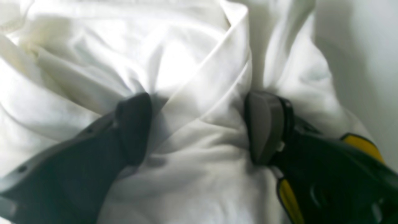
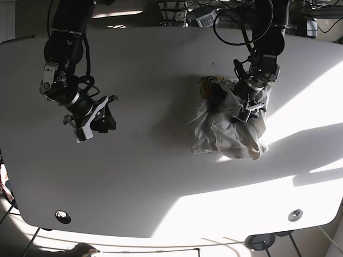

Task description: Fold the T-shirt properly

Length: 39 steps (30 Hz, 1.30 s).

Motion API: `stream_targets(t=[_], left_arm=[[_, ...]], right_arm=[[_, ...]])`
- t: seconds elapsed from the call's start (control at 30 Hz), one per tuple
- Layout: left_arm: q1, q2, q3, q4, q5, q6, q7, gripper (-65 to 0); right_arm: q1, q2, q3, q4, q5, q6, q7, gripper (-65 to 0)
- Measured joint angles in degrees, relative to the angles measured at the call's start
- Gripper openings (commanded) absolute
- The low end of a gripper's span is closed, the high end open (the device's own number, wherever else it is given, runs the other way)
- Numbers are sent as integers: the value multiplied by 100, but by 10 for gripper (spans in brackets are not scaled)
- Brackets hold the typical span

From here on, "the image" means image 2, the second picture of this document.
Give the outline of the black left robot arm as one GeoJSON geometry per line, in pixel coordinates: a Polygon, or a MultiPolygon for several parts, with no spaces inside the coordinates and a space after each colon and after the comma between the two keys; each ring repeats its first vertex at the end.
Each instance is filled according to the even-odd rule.
{"type": "Polygon", "coordinates": [[[233,117],[246,122],[266,111],[263,92],[277,80],[280,66],[277,57],[285,48],[285,31],[288,25],[289,1],[254,1],[240,11],[241,30],[250,53],[249,71],[234,60],[238,82],[231,92],[238,99],[233,117]]]}

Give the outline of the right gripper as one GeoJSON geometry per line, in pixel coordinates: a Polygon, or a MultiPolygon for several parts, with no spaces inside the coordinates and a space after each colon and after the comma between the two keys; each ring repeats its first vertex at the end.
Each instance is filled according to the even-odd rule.
{"type": "Polygon", "coordinates": [[[91,122],[91,130],[99,133],[108,133],[109,131],[116,130],[116,121],[108,106],[108,104],[118,100],[116,95],[109,96],[104,107],[98,111],[95,111],[95,108],[104,102],[105,96],[96,101],[90,96],[83,94],[80,97],[81,100],[77,100],[74,105],[67,108],[71,114],[64,117],[64,125],[69,124],[74,129],[80,128],[81,125],[85,124],[86,119],[90,118],[92,113],[95,113],[95,118],[91,122]]]}

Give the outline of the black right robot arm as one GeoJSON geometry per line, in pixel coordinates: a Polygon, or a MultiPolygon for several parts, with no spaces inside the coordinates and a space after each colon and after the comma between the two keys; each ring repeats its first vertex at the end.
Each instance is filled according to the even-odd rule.
{"type": "Polygon", "coordinates": [[[96,1],[59,1],[53,20],[47,21],[48,41],[44,47],[43,80],[40,93],[66,108],[65,123],[82,129],[107,133],[116,129],[108,104],[117,96],[93,100],[90,48],[86,37],[96,1]]]}

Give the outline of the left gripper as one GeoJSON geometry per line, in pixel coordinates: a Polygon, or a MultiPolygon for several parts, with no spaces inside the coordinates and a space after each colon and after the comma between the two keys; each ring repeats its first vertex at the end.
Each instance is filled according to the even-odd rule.
{"type": "Polygon", "coordinates": [[[251,111],[250,115],[260,115],[261,111],[265,112],[265,101],[263,101],[265,88],[258,80],[234,81],[230,90],[235,99],[235,108],[244,107],[251,111]]]}

